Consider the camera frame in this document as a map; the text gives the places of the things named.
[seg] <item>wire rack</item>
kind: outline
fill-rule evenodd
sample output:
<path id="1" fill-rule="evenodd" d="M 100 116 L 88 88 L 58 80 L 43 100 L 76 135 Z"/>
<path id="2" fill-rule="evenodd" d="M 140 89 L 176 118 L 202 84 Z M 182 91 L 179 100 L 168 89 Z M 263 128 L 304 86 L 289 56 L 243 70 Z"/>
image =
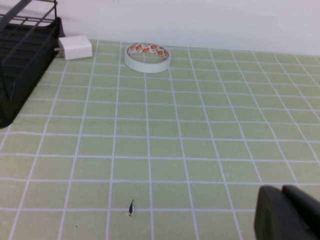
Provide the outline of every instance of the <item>wire rack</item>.
<path id="1" fill-rule="evenodd" d="M 31 1 L 21 0 L 6 14 L 0 14 L 0 127 L 1 105 L 19 102 L 25 95 L 28 98 L 53 60 L 54 45 L 63 33 L 61 19 L 57 17 L 57 1 L 38 0 L 52 5 L 42 17 L 20 15 Z M 43 66 L 48 56 L 50 60 Z"/>

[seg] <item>white wall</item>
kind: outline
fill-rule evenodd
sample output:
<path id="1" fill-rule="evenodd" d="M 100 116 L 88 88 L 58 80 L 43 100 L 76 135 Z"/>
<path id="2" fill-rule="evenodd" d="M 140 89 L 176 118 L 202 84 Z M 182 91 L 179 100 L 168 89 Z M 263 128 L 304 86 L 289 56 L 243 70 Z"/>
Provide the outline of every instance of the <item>white wall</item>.
<path id="1" fill-rule="evenodd" d="M 69 36 L 320 56 L 319 0 L 58 0 L 58 15 Z"/>

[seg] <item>black object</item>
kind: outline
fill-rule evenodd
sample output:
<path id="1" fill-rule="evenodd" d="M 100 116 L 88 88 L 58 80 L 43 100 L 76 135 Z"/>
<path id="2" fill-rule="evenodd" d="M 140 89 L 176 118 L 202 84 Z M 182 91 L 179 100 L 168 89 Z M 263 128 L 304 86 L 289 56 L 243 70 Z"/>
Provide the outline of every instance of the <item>black object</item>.
<path id="1" fill-rule="evenodd" d="M 55 58 L 58 38 L 65 36 L 57 1 L 38 1 L 52 4 L 43 17 L 18 15 L 31 0 L 21 0 L 0 14 L 0 128 L 14 121 Z M 54 19 L 47 18 L 52 11 Z"/>
<path id="2" fill-rule="evenodd" d="M 320 240 L 320 202 L 292 185 L 261 186 L 254 231 L 257 240 Z"/>
<path id="3" fill-rule="evenodd" d="M 134 212 L 134 200 L 132 199 L 132 202 L 129 207 L 129 216 L 131 217 L 132 213 Z"/>

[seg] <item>small debris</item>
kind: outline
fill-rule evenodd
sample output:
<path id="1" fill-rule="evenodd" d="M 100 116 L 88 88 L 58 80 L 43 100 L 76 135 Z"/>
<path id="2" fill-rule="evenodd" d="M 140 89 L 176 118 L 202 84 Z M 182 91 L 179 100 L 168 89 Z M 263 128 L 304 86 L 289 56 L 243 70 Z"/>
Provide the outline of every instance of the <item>small debris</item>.
<path id="1" fill-rule="evenodd" d="M 131 202 L 130 207 L 129 207 L 129 217 L 132 216 L 133 212 L 134 212 L 134 199 L 132 199 L 132 202 Z"/>

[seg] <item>white grid line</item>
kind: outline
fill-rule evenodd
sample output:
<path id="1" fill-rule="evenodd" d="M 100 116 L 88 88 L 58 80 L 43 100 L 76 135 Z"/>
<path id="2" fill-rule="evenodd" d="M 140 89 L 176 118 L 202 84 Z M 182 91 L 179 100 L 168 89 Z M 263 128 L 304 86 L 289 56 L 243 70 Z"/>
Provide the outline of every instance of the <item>white grid line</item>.
<path id="1" fill-rule="evenodd" d="M 2 208 L 0 207 L 0 211 L 11 211 L 16 212 L 17 208 Z M 153 208 L 154 212 L 192 212 L 191 208 Z M 62 212 L 63 208 L 23 208 L 21 209 L 23 212 Z M 67 212 L 127 212 L 126 208 L 68 208 Z M 150 208 L 136 208 L 137 212 L 149 212 Z M 232 209 L 226 208 L 195 208 L 195 212 L 222 212 L 229 213 L 232 212 Z M 236 212 L 245 213 L 245 212 L 255 212 L 254 209 L 235 209 Z"/>
<path id="2" fill-rule="evenodd" d="M 0 181 L 15 181 L 15 182 L 26 182 L 27 179 L 1 177 Z M 68 183 L 68 179 L 31 179 L 30 182 L 34 183 Z M 110 183 L 110 179 L 72 179 L 72 183 Z M 227 185 L 262 185 L 262 183 L 256 181 L 194 181 L 194 180 L 134 180 L 134 179 L 113 179 L 113 183 L 136 183 L 136 184 L 227 184 Z M 263 182 L 265 185 L 294 185 L 295 182 Z M 320 182 L 305 182 L 299 183 L 301 186 L 320 186 Z"/>
<path id="3" fill-rule="evenodd" d="M 147 91 L 147 77 L 144 73 L 144 91 L 145 91 L 145 117 L 146 117 L 146 136 L 147 136 L 147 152 L 148 152 L 148 177 L 149 177 L 149 200 L 150 200 L 150 221 L 151 221 L 151 240 L 155 240 L 155 223 L 154 223 L 154 203 L 152 192 L 152 169 L 151 169 L 151 151 L 150 151 L 150 133 L 149 133 L 149 114 L 148 114 L 148 91 Z"/>
<path id="4" fill-rule="evenodd" d="M 308 85 L 308 87 L 317 87 L 316 85 Z M 106 90 L 116 90 L 116 88 L 105 88 Z M 120 90 L 127 90 L 127 91 L 137 91 L 137 92 L 143 92 L 144 89 L 139 89 L 139 88 L 121 88 L 120 87 Z M 164 93 L 170 93 L 171 90 L 148 90 L 148 92 L 164 92 Z M 180 94 L 190 94 L 190 95 L 197 95 L 198 92 L 196 91 L 178 91 L 178 90 L 175 90 L 174 93 L 180 93 Z M 209 95 L 209 94 L 216 94 L 216 95 L 225 95 L 225 94 L 228 94 L 228 95 L 235 95 L 235 96 L 251 96 L 251 94 L 249 93 L 241 93 L 241 92 L 227 92 L 227 93 L 223 93 L 223 92 L 201 92 L 202 95 Z M 277 95 L 276 94 L 254 94 L 255 96 L 259 96 L 259 97 L 276 97 Z M 306 97 L 303 97 L 302 95 L 301 96 L 297 96 L 297 95 L 279 95 L 279 97 L 283 97 L 283 98 L 306 98 Z M 308 96 L 309 99 L 320 99 L 320 96 Z M 31 100 L 45 100 L 45 101 L 52 101 L 54 100 L 54 98 L 46 98 L 46 97 L 31 97 L 30 98 Z M 58 101 L 64 101 L 64 102 L 79 102 L 79 103 L 84 103 L 85 100 L 78 100 L 78 99 L 67 99 L 67 98 L 58 98 Z M 114 101 L 106 101 L 106 100 L 88 100 L 89 103 L 115 103 Z M 125 101 L 119 101 L 119 103 L 121 104 L 124 104 L 124 103 L 127 103 L 127 104 L 143 104 L 143 102 L 125 102 Z M 150 102 L 148 103 L 149 105 L 156 105 L 156 104 L 162 104 L 162 105 L 172 105 L 172 104 L 169 104 L 169 103 L 157 103 L 157 102 Z"/>
<path id="5" fill-rule="evenodd" d="M 188 54 L 189 54 L 189 59 L 190 59 L 190 61 L 191 61 L 191 67 L 192 67 L 193 75 L 194 75 L 194 78 L 195 78 L 195 81 L 196 81 L 196 85 L 197 85 L 197 88 L 198 88 L 199 93 L 201 93 L 200 87 L 199 87 L 199 83 L 198 83 L 198 80 L 197 80 L 197 75 L 196 75 L 196 72 L 195 72 L 195 70 L 194 70 L 194 65 L 193 65 L 193 63 L 192 63 L 192 59 L 191 59 L 191 55 L 190 55 L 190 50 L 189 50 L 189 48 L 187 48 L 187 51 L 188 51 Z M 232 198 L 231 198 L 231 194 L 230 194 L 228 185 L 227 185 L 227 183 L 226 183 L 227 180 L 226 180 L 225 172 L 224 172 L 224 169 L 223 169 L 222 164 L 221 164 L 221 161 L 220 161 L 219 152 L 218 152 L 218 149 L 217 149 L 217 146 L 216 146 L 216 142 L 215 142 L 215 139 L 214 139 L 214 135 L 213 135 L 213 133 L 212 133 L 211 125 L 210 125 L 210 123 L 209 123 L 209 118 L 208 118 L 208 115 L 207 115 L 205 103 L 204 103 L 204 100 L 203 100 L 201 94 L 200 94 L 200 98 L 201 98 L 201 103 L 202 103 L 202 108 L 203 108 L 203 111 L 204 111 L 205 119 L 206 119 L 207 125 L 208 125 L 208 127 L 209 127 L 209 132 L 210 132 L 210 136 L 211 136 L 211 141 L 212 141 L 212 144 L 213 144 L 213 147 L 214 147 L 215 154 L 216 154 L 216 156 L 217 156 L 217 158 L 218 158 L 219 168 L 220 168 L 221 175 L 222 175 L 222 178 L 223 178 L 224 187 L 225 187 L 226 193 L 227 193 L 227 195 L 228 195 L 229 204 L 230 204 L 231 209 L 233 210 L 233 211 L 232 211 L 232 215 L 233 215 L 233 218 L 234 218 L 234 222 L 235 222 L 235 225 L 236 225 L 236 229 L 237 229 L 237 232 L 238 232 L 238 236 L 239 236 L 239 239 L 240 239 L 240 240 L 243 240 L 242 234 L 241 234 L 241 230 L 240 230 L 240 226 L 239 226 L 238 219 L 237 219 L 237 215 L 236 215 L 236 212 L 234 211 L 234 204 L 233 204 L 233 201 L 232 201 Z"/>
<path id="6" fill-rule="evenodd" d="M 171 68 L 170 67 L 168 69 L 168 72 L 169 72 L 169 77 L 170 77 L 171 88 L 174 89 L 174 83 L 173 83 L 173 80 L 171 78 Z M 173 102 L 175 104 L 174 105 L 174 110 L 175 110 L 175 116 L 176 116 L 177 123 L 178 123 L 178 132 L 179 132 L 179 137 L 180 137 L 180 146 L 181 146 L 181 151 L 182 151 L 182 158 L 183 158 L 183 164 L 184 164 L 185 177 L 187 178 L 187 180 L 189 180 L 190 178 L 189 178 L 188 166 L 187 166 L 187 161 L 186 161 L 184 142 L 182 140 L 182 133 L 181 133 L 180 123 L 179 123 L 179 115 L 178 115 L 178 107 L 176 105 L 176 96 L 175 96 L 175 92 L 174 91 L 172 91 L 172 97 L 173 97 Z M 190 202 L 192 219 L 193 219 L 195 239 L 199 240 L 197 218 L 196 218 L 196 214 L 195 214 L 195 211 L 194 211 L 194 201 L 193 201 L 191 186 L 190 186 L 189 182 L 187 182 L 187 187 L 188 187 L 189 202 Z"/>
<path id="7" fill-rule="evenodd" d="M 191 71 L 190 68 L 172 68 L 172 69 L 177 69 L 177 70 L 189 70 Z M 225 72 L 225 73 L 238 73 L 239 71 L 238 70 L 210 70 L 210 69 L 197 69 L 197 71 L 207 71 L 207 72 Z M 263 72 L 262 71 L 245 71 L 243 70 L 242 71 L 243 73 L 255 73 L 255 74 L 262 74 Z M 47 73 L 57 73 L 57 74 L 62 74 L 63 72 L 61 71 L 52 71 L 52 70 L 48 70 Z M 88 73 L 75 73 L 75 72 L 70 72 L 70 71 L 67 71 L 68 74 L 78 74 L 78 75 L 90 75 Z M 277 74 L 277 75 L 287 75 L 288 73 L 285 73 L 285 72 L 273 72 L 273 71 L 266 71 L 265 72 L 266 74 Z M 93 74 L 94 76 L 109 76 L 109 77 L 116 77 L 116 75 L 112 75 L 112 74 L 100 74 L 100 73 L 94 73 Z M 304 73 L 290 73 L 289 75 L 291 76 L 307 76 L 307 74 L 304 74 Z M 127 77 L 131 77 L 131 78 L 142 78 L 142 76 L 127 76 Z M 147 78 L 150 78 L 150 79 L 168 79 L 167 77 L 152 77 L 152 76 L 149 76 L 147 75 Z M 173 80 L 186 80 L 186 79 L 183 79 L 183 78 L 172 78 Z"/>
<path id="8" fill-rule="evenodd" d="M 206 108 L 213 108 L 213 109 L 229 109 L 231 106 L 206 106 Z M 233 106 L 234 109 L 257 109 L 257 107 L 251 106 Z M 261 108 L 263 110 L 286 110 L 285 108 Z M 47 114 L 31 114 L 31 113 L 21 113 L 19 116 L 24 117 L 48 117 Z M 70 118 L 70 119 L 82 119 L 81 116 L 73 116 L 73 115 L 52 115 L 55 118 Z M 107 116 L 85 116 L 85 119 L 100 119 L 100 120 L 114 120 L 115 117 L 107 117 Z M 132 120 L 132 121 L 145 121 L 145 118 L 134 118 L 134 117 L 117 117 L 118 120 Z M 166 118 L 150 118 L 149 121 L 157 121 L 157 122 L 176 122 L 176 119 L 166 119 Z M 180 122 L 184 123 L 206 123 L 205 120 L 186 120 L 180 119 Z M 210 120 L 210 123 L 237 123 L 236 121 L 214 121 Z M 264 121 L 240 121 L 241 123 L 265 123 Z M 280 121 L 269 121 L 270 124 L 284 124 L 284 125 L 295 125 L 294 122 L 280 122 Z M 299 125 L 306 125 L 306 126 L 319 126 L 320 123 L 298 123 Z"/>
<path id="9" fill-rule="evenodd" d="M 55 99 L 53 101 L 53 104 L 51 106 L 51 109 L 50 109 L 50 113 L 49 113 L 49 116 L 46 120 L 46 123 L 44 125 L 44 129 L 43 129 L 43 132 L 42 132 L 42 136 L 41 136 L 41 140 L 40 140 L 40 143 L 39 143 L 39 146 L 37 148 L 37 151 L 36 151 L 36 154 L 34 156 L 34 160 L 33 160 L 33 163 L 32 163 L 32 166 L 31 166 L 31 169 L 30 169 L 30 172 L 29 172 L 29 176 L 28 176 L 28 179 L 26 181 L 26 184 L 25 184 L 25 187 L 24 187 L 24 190 L 23 190 L 23 193 L 22 193 L 22 197 L 21 197 L 21 200 L 20 200 L 20 203 L 19 203 L 19 207 L 18 207 L 18 210 L 16 212 L 16 215 L 15 215 L 15 218 L 14 218 L 14 221 L 13 221 L 13 224 L 12 224 L 12 227 L 11 227 L 11 231 L 10 231 L 10 234 L 9 234 L 9 237 L 8 237 L 8 240 L 12 240 L 13 239 L 13 236 L 15 234 L 15 230 L 16 230 L 16 226 L 17 226 L 17 223 L 18 223 L 18 219 L 19 219 L 19 216 L 20 216 L 20 212 L 21 212 L 21 209 L 23 208 L 23 204 L 24 204 L 24 201 L 25 201 L 25 197 L 27 195 L 27 190 L 28 190 L 28 187 L 29 187 L 29 183 L 30 183 L 30 179 L 32 178 L 32 174 L 34 172 L 34 169 L 35 169 L 35 166 L 36 166 L 36 163 L 37 163 L 37 159 L 39 157 L 39 154 L 40 154 L 40 149 L 42 147 L 42 144 L 43 144 L 43 141 L 45 139 L 45 135 L 46 135 L 46 131 L 47 131 L 47 127 L 48 127 L 48 123 L 50 121 L 50 118 L 51 118 L 51 115 L 54 111 L 54 108 L 55 108 L 55 104 L 56 104 L 56 100 L 58 98 L 58 95 L 59 95 L 59 90 L 60 90 L 60 87 L 61 87 L 61 84 L 63 82 L 63 79 L 64 79 L 64 74 L 66 72 L 66 69 L 68 67 L 68 63 L 65 64 L 64 66 L 64 71 L 62 73 L 62 76 L 61 76 L 61 79 L 60 79 L 60 84 L 59 84 L 59 87 L 56 91 L 56 94 L 55 94 Z"/>
<path id="10" fill-rule="evenodd" d="M 121 79 L 131 79 L 132 77 L 130 76 L 121 76 L 120 77 L 120 82 Z M 147 77 L 147 81 L 148 80 L 155 80 L 156 78 L 150 78 Z M 157 78 L 159 80 L 167 80 L 169 81 L 168 78 Z M 183 81 L 183 82 L 194 82 L 195 80 L 192 79 L 173 79 L 173 82 L 178 82 L 178 81 Z M 220 83 L 220 80 L 198 80 L 198 82 L 200 83 Z M 229 83 L 229 84 L 233 84 L 233 83 L 238 83 L 238 84 L 243 84 L 244 81 L 242 80 L 223 80 L 224 83 Z M 249 84 L 256 84 L 256 85 L 270 85 L 270 83 L 265 83 L 265 82 L 257 82 L 257 81 L 248 81 L 247 82 Z M 273 85 L 275 86 L 293 86 L 292 83 L 277 83 L 277 82 L 272 82 Z M 301 87 L 315 87 L 315 84 L 301 84 L 301 83 L 296 83 L 297 86 L 301 86 Z M 53 84 L 53 83 L 44 83 L 44 82 L 39 82 L 37 86 L 50 86 L 50 87 L 57 87 L 58 84 Z M 79 88 L 79 89 L 86 89 L 88 88 L 88 85 L 67 85 L 67 84 L 62 84 L 62 87 L 64 88 Z M 117 89 L 116 87 L 113 86 L 91 86 L 92 89 Z M 134 87 L 120 87 L 120 89 L 124 89 L 124 90 L 137 90 L 137 91 L 144 91 L 144 88 L 134 88 Z M 159 89 L 159 88 L 148 88 L 147 89 L 148 92 L 171 92 L 172 90 L 166 90 L 166 89 Z M 182 93 L 197 93 L 197 91 L 180 91 L 180 90 L 175 90 L 175 92 L 182 92 Z M 214 91 L 201 91 L 204 94 L 213 94 L 213 93 L 219 93 L 219 92 L 214 92 Z"/>
<path id="11" fill-rule="evenodd" d="M 119 50 L 119 65 L 121 64 L 121 51 L 122 51 L 122 42 L 120 42 Z M 116 89 L 116 104 L 114 111 L 114 129 L 113 129 L 113 141 L 112 141 L 112 158 L 111 158 L 111 171 L 110 171 L 110 186 L 109 186 L 109 196 L 108 196 L 108 208 L 111 208 L 112 201 L 112 187 L 113 187 L 113 178 L 114 178 L 114 168 L 115 168 L 115 156 L 116 156 L 116 135 L 117 135 L 117 117 L 118 117 L 118 99 L 119 99 L 119 85 L 120 85 L 120 66 L 118 67 L 118 79 L 117 79 L 117 89 Z M 105 239 L 109 240 L 110 233 L 110 211 L 107 213 L 106 217 L 106 230 L 105 230 Z"/>
<path id="12" fill-rule="evenodd" d="M 98 44 L 97 44 L 97 46 L 95 48 L 95 52 L 96 53 L 97 53 L 97 51 L 98 51 Z M 89 95 L 90 95 L 90 88 L 91 88 L 93 73 L 94 73 L 94 69 L 95 69 L 95 64 L 94 64 L 95 62 L 96 62 L 96 57 L 94 57 L 94 59 L 93 59 L 93 65 L 92 65 L 92 70 L 91 70 L 89 86 L 87 88 L 87 93 L 86 93 L 86 100 L 89 99 Z M 88 105 L 88 102 L 86 102 L 84 104 L 84 109 L 83 109 L 83 114 L 82 114 L 80 129 L 79 129 L 79 134 L 77 135 L 78 140 L 77 140 L 77 143 L 76 143 L 75 155 L 74 155 L 74 158 L 73 158 L 71 172 L 70 172 L 70 178 L 69 178 L 68 187 L 67 187 L 67 191 L 66 191 L 66 195 L 65 195 L 64 211 L 62 213 L 61 222 L 60 222 L 60 226 L 59 226 L 59 233 L 58 233 L 58 237 L 57 237 L 58 240 L 61 240 L 62 234 L 63 234 L 65 218 L 66 218 L 66 209 L 68 208 L 68 202 L 69 202 L 69 197 L 70 197 L 70 192 L 71 192 L 71 187 L 72 187 L 72 178 L 73 178 L 74 172 L 75 172 L 77 156 L 78 156 L 78 151 L 79 151 L 79 146 L 80 146 L 80 141 L 81 141 L 81 136 L 82 136 L 82 130 L 83 130 L 84 122 L 85 122 L 85 115 L 86 115 L 87 105 Z"/>
<path id="13" fill-rule="evenodd" d="M 30 133 L 30 132 L 12 132 L 8 133 L 8 135 L 32 135 L 32 136 L 41 136 L 41 133 Z M 46 136 L 61 136 L 61 137 L 77 137 L 78 134 L 73 133 L 46 133 Z M 100 135 L 100 134 L 81 134 L 82 137 L 100 137 L 100 138 L 112 138 L 112 135 Z M 138 135 L 116 135 L 117 139 L 171 139 L 171 140 L 199 140 L 199 141 L 207 141 L 211 140 L 210 137 L 179 137 L 179 136 L 138 136 Z M 254 138 L 214 138 L 216 141 L 229 141 L 229 142 L 275 142 L 273 138 L 262 138 L 262 139 L 254 139 Z M 316 140 L 298 140 L 298 139 L 277 139 L 278 142 L 293 142 L 293 143 L 313 143 L 319 144 L 320 141 Z M 2 154 L 11 154 L 10 152 L 2 152 Z"/>
<path id="14" fill-rule="evenodd" d="M 110 53 L 110 52 L 99 52 L 97 53 L 97 55 L 107 55 L 107 56 L 118 56 L 118 54 L 116 53 Z M 158 59 L 159 57 L 158 56 L 152 56 L 152 55 L 148 55 L 146 56 L 147 59 Z M 177 57 L 175 56 L 173 58 L 174 60 L 189 60 L 188 58 L 184 58 L 184 57 Z M 203 58 L 191 58 L 192 60 L 195 60 L 195 61 L 204 61 L 204 62 L 211 62 L 210 59 L 203 59 Z M 55 59 L 55 61 L 57 62 L 63 62 L 64 60 L 63 59 Z M 234 63 L 235 61 L 234 60 L 222 60 L 222 59 L 217 59 L 215 60 L 216 62 L 223 62 L 223 63 Z M 245 60 L 236 60 L 237 62 L 239 63 L 247 63 L 247 64 L 256 64 L 256 63 L 260 63 L 260 64 L 270 64 L 270 65 L 278 65 L 278 63 L 276 62 L 269 62 L 269 61 L 245 61 Z M 72 63 L 81 63 L 81 64 L 93 64 L 92 62 L 90 61 L 86 61 L 86 60 L 70 60 L 70 62 Z M 114 63 L 108 63 L 108 62 L 97 62 L 96 63 L 97 65 L 111 65 L 111 66 L 118 66 L 117 64 L 114 64 Z M 295 63 L 282 63 L 282 64 L 285 64 L 286 66 L 298 66 L 299 63 L 295 64 Z M 310 67 L 320 67 L 320 64 L 304 64 L 304 66 L 310 66 Z M 195 68 L 195 70 L 207 70 L 206 68 Z"/>
<path id="15" fill-rule="evenodd" d="M 35 154 L 26 154 L 26 153 L 0 153 L 0 156 L 24 156 L 24 157 L 35 157 Z M 62 154 L 39 154 L 39 157 L 42 158 L 74 158 L 75 155 L 62 155 Z M 112 156 L 109 155 L 78 155 L 78 158 L 93 158 L 93 159 L 111 159 Z M 115 156 L 116 159 L 148 159 L 147 156 Z M 182 157 L 159 157 L 151 156 L 150 159 L 154 160 L 182 160 Z M 203 161 L 217 161 L 217 158 L 203 158 L 203 157 L 186 157 L 186 160 L 203 160 Z M 238 162 L 251 162 L 251 159 L 236 159 L 236 158 L 220 158 L 220 161 L 238 161 Z M 256 162 L 275 162 L 283 163 L 285 160 L 275 160 L 275 159 L 255 159 Z M 289 163 L 317 163 L 317 160 L 287 160 Z"/>
<path id="16" fill-rule="evenodd" d="M 233 59 L 236 60 L 235 55 L 234 55 L 234 52 L 232 51 L 231 53 L 232 53 Z M 249 88 L 249 84 L 248 84 L 247 81 L 246 81 L 245 75 L 244 75 L 244 73 L 241 71 L 241 69 L 240 69 L 240 67 L 239 67 L 239 64 L 238 64 L 237 62 L 236 62 L 236 65 L 237 65 L 237 67 L 239 68 L 239 70 L 240 70 L 240 72 L 241 72 L 241 74 L 242 74 L 242 76 L 243 76 L 243 78 L 244 78 L 244 81 L 245 81 L 245 83 L 247 84 L 247 86 L 248 86 L 248 88 Z M 252 94 L 254 103 L 255 103 L 257 106 L 259 106 L 259 104 L 258 104 L 258 102 L 257 102 L 257 100 L 256 100 L 256 97 L 253 95 L 253 93 L 252 93 L 252 91 L 251 91 L 250 88 L 249 88 L 249 91 L 250 91 L 250 93 Z M 276 143 L 276 145 L 277 145 L 277 147 L 278 147 L 278 149 L 279 149 L 279 151 L 280 151 L 283 159 L 285 160 L 285 162 L 286 162 L 286 164 L 287 164 L 287 166 L 288 166 L 288 168 L 289 168 L 289 170 L 290 170 L 290 172 L 291 172 L 291 174 L 292 174 L 292 177 L 293 177 L 295 183 L 298 184 L 298 181 L 297 181 L 297 178 L 296 178 L 296 176 L 295 176 L 295 174 L 294 174 L 294 171 L 292 170 L 290 164 L 289 164 L 288 161 L 287 161 L 287 158 L 286 158 L 284 152 L 282 151 L 282 149 L 281 149 L 281 147 L 280 147 L 280 144 L 279 144 L 279 141 L 278 141 L 278 139 L 277 139 L 277 136 L 276 136 L 276 134 L 275 134 L 274 129 L 271 127 L 270 123 L 268 122 L 268 120 L 267 120 L 267 118 L 265 117 L 265 115 L 264 115 L 263 111 L 261 110 L 261 108 L 258 108 L 258 109 L 259 109 L 259 112 L 261 113 L 263 119 L 265 120 L 265 123 L 268 125 L 269 129 L 271 130 L 272 136 L 273 136 L 273 138 L 274 138 L 274 142 Z"/>

